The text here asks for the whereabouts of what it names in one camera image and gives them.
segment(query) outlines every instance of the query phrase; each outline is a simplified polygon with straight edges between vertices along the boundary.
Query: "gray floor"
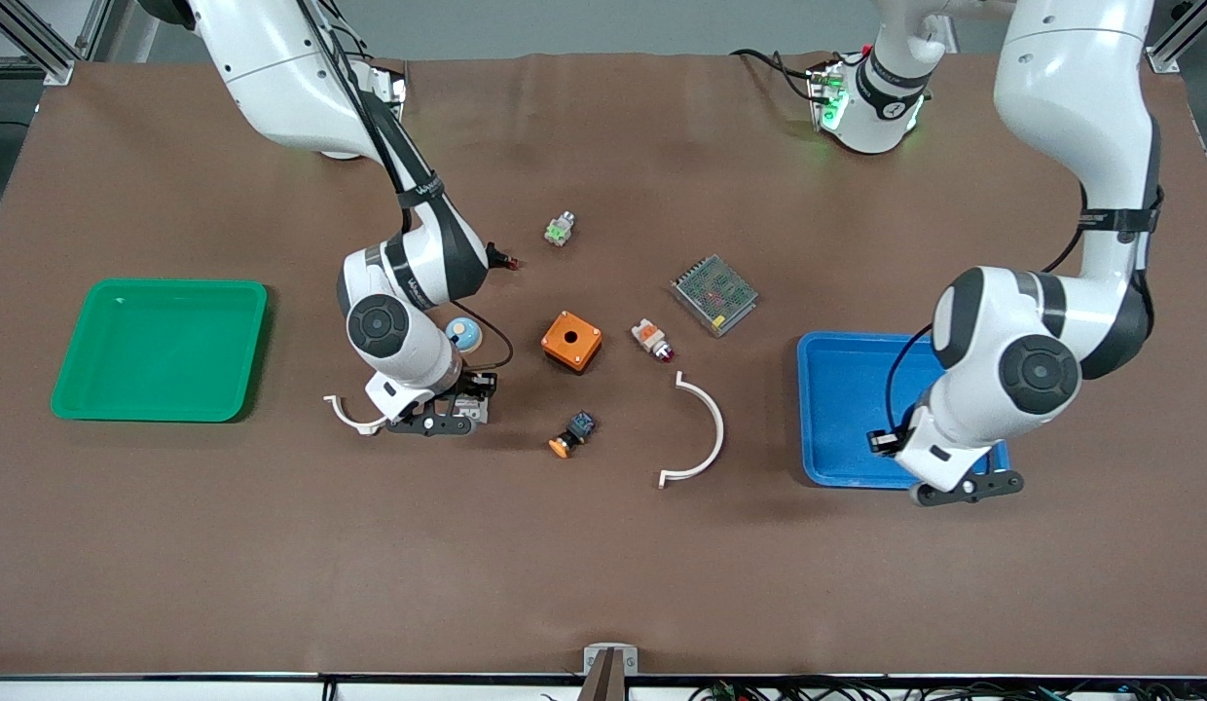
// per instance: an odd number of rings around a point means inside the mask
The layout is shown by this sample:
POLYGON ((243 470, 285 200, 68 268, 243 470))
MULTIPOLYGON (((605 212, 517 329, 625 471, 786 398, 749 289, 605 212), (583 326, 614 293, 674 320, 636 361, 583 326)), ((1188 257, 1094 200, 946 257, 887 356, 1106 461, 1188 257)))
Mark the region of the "gray floor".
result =
MULTIPOLYGON (((1151 37, 1172 23, 1176 0, 1159 0, 1151 37)), ((380 57, 513 58, 527 53, 729 53, 850 49, 869 43, 877 18, 861 0, 338 0, 380 57)), ((960 22, 964 53, 996 53, 1002 23, 960 22)), ((119 62, 202 63, 202 40, 162 25, 133 4, 110 49, 119 62)), ((1207 144, 1207 33, 1179 59, 1193 113, 1207 144)), ((0 80, 0 119, 33 116, 40 84, 0 80)), ((0 197, 23 129, 0 125, 0 197)))

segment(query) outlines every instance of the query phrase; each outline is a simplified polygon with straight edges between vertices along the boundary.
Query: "black circular joint cap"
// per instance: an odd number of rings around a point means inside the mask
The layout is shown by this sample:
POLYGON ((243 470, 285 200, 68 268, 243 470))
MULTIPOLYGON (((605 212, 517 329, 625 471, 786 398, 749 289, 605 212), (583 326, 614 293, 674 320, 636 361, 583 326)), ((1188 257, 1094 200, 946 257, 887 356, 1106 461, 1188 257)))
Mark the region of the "black circular joint cap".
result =
POLYGON ((360 351, 375 358, 400 354, 409 315, 395 297, 371 294, 349 311, 349 338, 360 351))
POLYGON ((1079 386, 1071 349, 1048 335, 1026 335, 1005 346, 997 374, 1014 407, 1036 416, 1066 404, 1079 386))

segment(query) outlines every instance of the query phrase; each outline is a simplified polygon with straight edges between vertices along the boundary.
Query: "small electronic component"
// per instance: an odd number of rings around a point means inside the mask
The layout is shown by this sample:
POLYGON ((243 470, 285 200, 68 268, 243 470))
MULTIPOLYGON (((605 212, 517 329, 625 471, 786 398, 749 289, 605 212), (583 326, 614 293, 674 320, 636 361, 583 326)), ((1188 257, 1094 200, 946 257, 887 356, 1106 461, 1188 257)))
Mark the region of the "small electronic component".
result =
POLYGON ((542 350, 544 354, 567 364, 577 374, 585 372, 587 363, 591 362, 595 354, 604 343, 604 334, 594 326, 561 311, 550 323, 550 328, 542 337, 542 350))
POLYGON ((570 457, 573 454, 573 449, 585 443, 585 439, 590 438, 591 433, 595 433, 595 417, 585 411, 577 411, 573 414, 573 417, 568 419, 565 433, 550 439, 547 442, 547 445, 558 456, 570 457))
POLYGON ((456 345, 462 356, 473 354, 483 345, 483 329, 470 316, 456 316, 444 327, 444 335, 456 345))
POLYGON ((651 320, 641 320, 639 326, 630 328, 630 333, 634 334, 634 339, 639 341, 639 345, 642 345, 647 350, 647 354, 652 354, 661 363, 669 363, 674 360, 676 354, 674 354, 674 347, 669 345, 669 341, 665 340, 665 332, 658 329, 657 325, 653 325, 651 320))
POLYGON ((674 296, 716 338, 754 310, 759 294, 719 256, 702 258, 674 282, 674 296))
POLYGON ((572 212, 565 212, 550 220, 547 232, 542 236, 549 240, 552 245, 566 245, 568 244, 568 236, 573 235, 573 222, 577 222, 577 217, 572 212))

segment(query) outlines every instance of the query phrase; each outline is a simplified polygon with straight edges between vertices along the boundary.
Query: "table surface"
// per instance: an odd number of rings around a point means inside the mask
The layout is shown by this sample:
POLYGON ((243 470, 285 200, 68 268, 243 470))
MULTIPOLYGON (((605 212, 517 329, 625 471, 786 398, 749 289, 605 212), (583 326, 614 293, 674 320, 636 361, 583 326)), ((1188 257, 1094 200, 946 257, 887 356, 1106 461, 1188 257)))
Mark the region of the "table surface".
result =
POLYGON ((958 271, 1037 268, 1071 235, 1074 177, 1009 136, 993 70, 946 58, 919 129, 865 157, 740 58, 416 63, 409 132, 527 261, 471 299, 515 360, 474 436, 366 439, 322 396, 369 415, 333 285, 400 221, 378 165, 267 142, 210 66, 78 65, 0 212, 0 673, 559 671, 599 639, 649 673, 1207 673, 1207 163, 1177 76, 1143 78, 1155 333, 1014 439, 1020 496, 919 509, 800 477, 800 334, 914 331, 958 271), (723 339, 666 291, 710 253, 760 293, 723 339), (52 416, 109 276, 269 287, 243 421, 52 416), (560 310, 604 329, 583 376, 538 350, 560 310), (642 316, 675 367, 635 347, 642 316), (657 490, 712 442, 675 369, 728 437, 657 490), (559 461, 577 409, 596 439, 559 461))

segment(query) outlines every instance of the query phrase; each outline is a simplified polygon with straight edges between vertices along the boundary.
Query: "orange and white connector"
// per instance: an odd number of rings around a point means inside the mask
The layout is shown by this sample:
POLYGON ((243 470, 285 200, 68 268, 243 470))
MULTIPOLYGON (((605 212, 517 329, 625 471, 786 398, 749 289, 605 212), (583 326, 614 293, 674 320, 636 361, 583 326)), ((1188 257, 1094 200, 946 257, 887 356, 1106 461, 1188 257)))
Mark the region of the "orange and white connector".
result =
POLYGON ((634 339, 639 341, 639 345, 642 345, 647 354, 652 354, 661 363, 674 360, 676 355, 674 354, 674 347, 665 340, 665 332, 658 329, 657 325, 653 325, 648 320, 641 320, 639 326, 630 328, 630 333, 634 334, 634 339))

